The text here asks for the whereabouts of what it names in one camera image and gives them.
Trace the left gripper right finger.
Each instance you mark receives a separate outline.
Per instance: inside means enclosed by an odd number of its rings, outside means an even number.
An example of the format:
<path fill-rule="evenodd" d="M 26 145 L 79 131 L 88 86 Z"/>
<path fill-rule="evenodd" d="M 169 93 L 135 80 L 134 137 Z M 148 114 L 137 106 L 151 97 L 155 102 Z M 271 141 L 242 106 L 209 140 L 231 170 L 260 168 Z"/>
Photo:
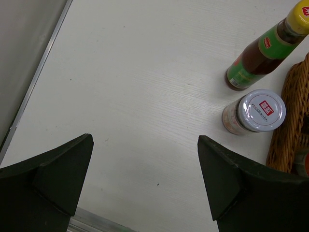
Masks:
<path fill-rule="evenodd" d="M 309 180 L 268 168 L 199 136 L 198 157 L 221 232 L 306 232 Z"/>

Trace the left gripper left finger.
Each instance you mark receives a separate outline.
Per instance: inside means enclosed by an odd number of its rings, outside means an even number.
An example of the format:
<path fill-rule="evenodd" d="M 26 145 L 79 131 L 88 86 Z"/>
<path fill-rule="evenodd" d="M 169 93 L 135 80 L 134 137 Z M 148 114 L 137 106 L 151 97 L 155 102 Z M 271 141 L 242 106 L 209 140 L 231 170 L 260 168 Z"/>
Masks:
<path fill-rule="evenodd" d="M 93 151 L 83 134 L 0 170 L 2 232 L 65 232 L 75 215 Z"/>

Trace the white-lid jar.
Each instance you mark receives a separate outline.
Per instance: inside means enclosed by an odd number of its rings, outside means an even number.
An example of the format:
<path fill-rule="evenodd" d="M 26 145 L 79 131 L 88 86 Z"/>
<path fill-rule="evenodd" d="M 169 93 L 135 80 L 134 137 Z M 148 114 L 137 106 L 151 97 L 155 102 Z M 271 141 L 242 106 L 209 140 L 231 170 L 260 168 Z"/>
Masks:
<path fill-rule="evenodd" d="M 232 134 L 268 132 L 285 120 L 286 107 L 273 91 L 256 89 L 229 104 L 222 113 L 224 127 Z"/>

